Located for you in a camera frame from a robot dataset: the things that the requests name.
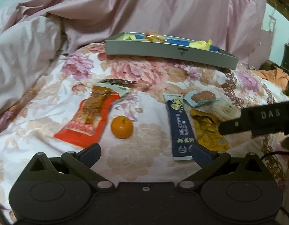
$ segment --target blue item in tray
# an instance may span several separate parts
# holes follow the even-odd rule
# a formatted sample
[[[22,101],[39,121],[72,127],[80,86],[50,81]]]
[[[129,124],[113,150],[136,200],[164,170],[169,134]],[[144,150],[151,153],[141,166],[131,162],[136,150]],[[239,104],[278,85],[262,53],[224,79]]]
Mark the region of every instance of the blue item in tray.
[[[139,39],[143,39],[144,37],[142,35],[135,35],[135,38],[139,40]],[[174,40],[174,39],[168,39],[168,38],[167,40],[168,40],[168,43],[179,45],[179,46],[189,46],[189,43],[190,43],[190,41],[186,41],[186,40]],[[212,52],[218,52],[219,47],[211,45],[209,50]]]

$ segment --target orange item in tray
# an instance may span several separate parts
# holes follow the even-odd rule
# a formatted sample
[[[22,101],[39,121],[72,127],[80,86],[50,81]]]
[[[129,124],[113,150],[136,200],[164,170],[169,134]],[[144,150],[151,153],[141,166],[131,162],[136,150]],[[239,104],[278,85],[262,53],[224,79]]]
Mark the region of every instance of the orange item in tray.
[[[151,30],[146,32],[144,38],[151,42],[152,41],[164,42],[164,43],[168,42],[167,39],[163,35],[159,35],[156,32],[151,31]]]
[[[81,101],[73,119],[54,137],[82,148],[97,143],[105,128],[111,105],[129,89],[111,84],[93,86],[90,97]]]
[[[111,132],[119,139],[127,139],[133,133],[132,121],[125,116],[118,116],[111,122]]]

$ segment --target mandarin orange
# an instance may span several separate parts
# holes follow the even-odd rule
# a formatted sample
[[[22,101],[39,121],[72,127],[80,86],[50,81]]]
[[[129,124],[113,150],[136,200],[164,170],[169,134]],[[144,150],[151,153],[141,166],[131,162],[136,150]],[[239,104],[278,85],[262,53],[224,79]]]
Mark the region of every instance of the mandarin orange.
[[[127,139],[133,133],[133,123],[125,116],[118,116],[111,122],[111,132],[119,139]]]

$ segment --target blue snack package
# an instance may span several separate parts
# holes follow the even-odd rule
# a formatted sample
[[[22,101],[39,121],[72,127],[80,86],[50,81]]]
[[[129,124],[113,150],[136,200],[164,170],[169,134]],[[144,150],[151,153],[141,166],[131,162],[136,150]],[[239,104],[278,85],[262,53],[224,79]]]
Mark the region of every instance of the blue snack package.
[[[169,114],[172,153],[175,161],[192,160],[191,148],[196,143],[193,129],[183,107],[183,96],[163,94]]]
[[[211,91],[191,91],[186,94],[184,100],[192,107],[199,107],[205,103],[217,101],[215,94]]]

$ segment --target yellow snack package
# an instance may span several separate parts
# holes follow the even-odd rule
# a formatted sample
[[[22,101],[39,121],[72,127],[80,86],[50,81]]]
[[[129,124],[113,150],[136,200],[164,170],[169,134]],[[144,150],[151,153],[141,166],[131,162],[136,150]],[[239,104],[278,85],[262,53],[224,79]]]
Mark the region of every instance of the yellow snack package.
[[[208,40],[208,43],[205,42],[204,40],[200,40],[200,41],[195,41],[195,42],[191,42],[189,43],[190,47],[194,47],[194,48],[198,48],[198,49],[203,49],[203,50],[209,50],[210,46],[213,44],[212,40]]]
[[[136,40],[136,36],[135,35],[132,35],[132,34],[124,34],[122,36],[122,39],[123,40]]]
[[[210,151],[225,152],[230,149],[228,142],[218,132],[220,120],[209,113],[190,110],[198,143]]]

